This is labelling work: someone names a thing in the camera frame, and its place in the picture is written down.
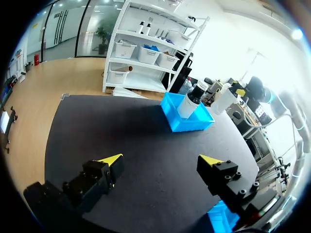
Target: potted plant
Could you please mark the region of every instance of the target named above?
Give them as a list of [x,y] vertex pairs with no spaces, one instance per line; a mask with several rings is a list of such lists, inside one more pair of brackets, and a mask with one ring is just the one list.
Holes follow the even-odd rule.
[[102,43],[98,45],[98,54],[104,54],[108,45],[105,44],[107,40],[107,31],[104,30],[103,26],[97,28],[97,35],[102,39]]

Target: white container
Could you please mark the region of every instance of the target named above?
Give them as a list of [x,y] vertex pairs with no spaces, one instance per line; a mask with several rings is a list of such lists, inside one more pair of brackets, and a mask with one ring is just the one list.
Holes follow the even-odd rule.
[[161,52],[146,49],[140,46],[139,53],[138,53],[138,60],[143,63],[154,65],[160,53]]
[[115,84],[123,84],[128,72],[120,72],[120,71],[112,71],[109,70],[109,75],[107,79],[107,83],[115,83]]
[[134,44],[116,42],[115,56],[119,58],[130,59],[136,47],[137,45]]
[[214,113],[220,115],[226,108],[233,104],[237,98],[227,89],[218,100],[212,103],[211,108]]
[[[206,91],[208,88],[208,85],[202,81],[199,81],[197,86],[203,90]],[[194,112],[194,110],[198,107],[199,105],[192,102],[189,97],[188,94],[185,95],[183,101],[181,102],[181,104],[178,106],[177,111],[180,115],[181,118],[185,118],[188,119],[192,113]]]
[[169,34],[166,37],[167,39],[171,40],[175,45],[184,48],[188,42],[191,40],[190,37],[178,32],[169,30]]
[[166,69],[173,69],[174,65],[178,60],[179,60],[178,57],[175,56],[173,57],[165,53],[161,53],[157,58],[156,63],[159,65],[159,67],[163,67]]

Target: blue object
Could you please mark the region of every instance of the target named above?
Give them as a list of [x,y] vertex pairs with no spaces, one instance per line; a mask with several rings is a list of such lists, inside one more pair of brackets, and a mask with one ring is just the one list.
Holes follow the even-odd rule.
[[231,213],[222,200],[208,211],[207,214],[215,233],[232,232],[232,228],[240,218],[237,214]]
[[157,46],[149,46],[149,45],[144,45],[144,48],[145,49],[149,49],[149,50],[153,50],[153,51],[157,51],[157,52],[160,52],[158,49],[157,49]]
[[182,119],[179,116],[177,107],[183,101],[184,97],[184,95],[166,92],[161,102],[162,110],[173,132],[205,130],[215,122],[202,103],[200,103],[188,119]]
[[6,95],[6,93],[8,93],[8,91],[9,91],[9,87],[8,87],[8,85],[5,85],[3,88],[3,91],[1,93],[1,99],[2,100],[4,99],[4,96]]

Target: black mat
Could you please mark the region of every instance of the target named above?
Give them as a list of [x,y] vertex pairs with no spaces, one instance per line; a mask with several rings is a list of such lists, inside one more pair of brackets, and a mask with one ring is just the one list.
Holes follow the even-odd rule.
[[114,190],[84,218],[123,233],[209,232],[206,212],[217,203],[196,172],[198,155],[230,159],[253,181],[257,165],[226,113],[205,131],[172,133],[160,102],[70,96],[55,114],[45,179],[58,188],[82,164],[123,153],[125,171]]

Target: red fire extinguisher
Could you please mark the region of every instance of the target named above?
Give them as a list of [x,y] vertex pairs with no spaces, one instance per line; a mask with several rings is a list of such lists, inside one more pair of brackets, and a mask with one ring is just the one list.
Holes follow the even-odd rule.
[[39,54],[36,53],[35,54],[35,66],[37,66],[39,64]]

